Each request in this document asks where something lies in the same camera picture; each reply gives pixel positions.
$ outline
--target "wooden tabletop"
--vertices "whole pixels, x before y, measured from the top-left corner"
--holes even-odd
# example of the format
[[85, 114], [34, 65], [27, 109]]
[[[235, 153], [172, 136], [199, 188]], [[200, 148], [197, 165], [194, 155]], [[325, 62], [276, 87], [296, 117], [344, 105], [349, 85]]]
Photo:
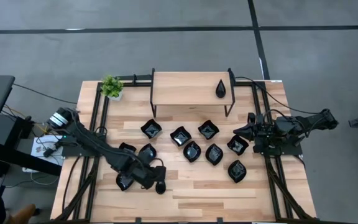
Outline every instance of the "wooden tabletop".
[[[97, 82], [83, 82], [78, 100], [81, 122], [88, 127], [91, 119]], [[287, 104], [283, 83], [266, 82], [268, 91], [282, 103]], [[102, 158], [99, 165], [95, 198], [91, 222], [134, 222], [141, 217], [144, 222], [216, 222], [223, 217], [226, 222], [238, 221], [274, 221], [272, 200], [270, 196], [264, 158], [252, 152], [253, 143], [245, 153], [237, 156], [230, 151], [226, 143], [233, 137], [232, 130], [244, 126], [248, 112], [255, 112], [252, 91], [249, 87], [235, 87], [236, 104], [231, 114], [225, 117], [221, 107], [211, 106], [164, 106], [158, 109], [155, 120], [163, 131], [151, 141], [143, 134], [140, 127], [152, 118], [149, 103], [150, 88], [126, 87], [121, 101], [110, 101], [106, 128], [107, 141], [118, 147], [125, 142], [140, 148], [151, 142], [157, 150], [157, 157], [163, 159], [167, 167], [167, 191], [163, 195], [155, 193], [155, 188], [140, 189], [134, 183], [126, 192], [121, 192], [116, 185], [117, 173]], [[259, 96], [262, 111], [262, 96]], [[273, 99], [269, 98], [270, 107], [289, 115], [290, 112]], [[98, 122], [103, 104], [99, 105]], [[220, 132], [207, 141], [198, 132], [197, 127], [210, 119]], [[190, 164], [184, 158], [182, 150], [170, 139], [169, 134], [177, 127], [184, 126], [200, 145], [202, 155]], [[205, 150], [212, 143], [223, 151], [222, 161], [212, 166], [205, 158]], [[247, 168], [247, 175], [235, 184], [227, 174], [227, 168], [239, 159]], [[75, 158], [68, 158], [63, 163], [58, 189], [51, 218], [62, 212], [62, 197], [67, 177]], [[293, 156], [282, 156], [287, 186], [298, 203], [307, 213], [315, 216], [305, 169]], [[75, 166], [68, 186], [66, 206], [78, 188], [82, 159]], [[285, 217], [285, 207], [279, 190], [281, 214]], [[85, 216], [86, 192], [82, 200], [80, 218]]]
[[[222, 80], [226, 95], [215, 94]], [[155, 72], [154, 105], [231, 105], [229, 72]]]

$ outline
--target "concrete floor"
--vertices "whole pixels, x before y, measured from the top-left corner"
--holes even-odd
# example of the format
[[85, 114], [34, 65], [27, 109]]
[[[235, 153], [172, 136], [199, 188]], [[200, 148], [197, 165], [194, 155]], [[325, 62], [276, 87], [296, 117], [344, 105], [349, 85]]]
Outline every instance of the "concrete floor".
[[[256, 0], [260, 26], [358, 25], [358, 1]], [[247, 1], [0, 0], [0, 29], [251, 26]], [[261, 32], [271, 79], [290, 106], [329, 108], [340, 122], [302, 144], [318, 217], [358, 223], [358, 30]], [[261, 79], [252, 31], [0, 35], [0, 75], [76, 101], [83, 80], [157, 70], [215, 71]], [[14, 88], [7, 104], [45, 121], [63, 103]], [[52, 207], [55, 189], [8, 189], [7, 206]], [[24, 194], [22, 199], [15, 195]], [[33, 201], [32, 194], [43, 195]]]

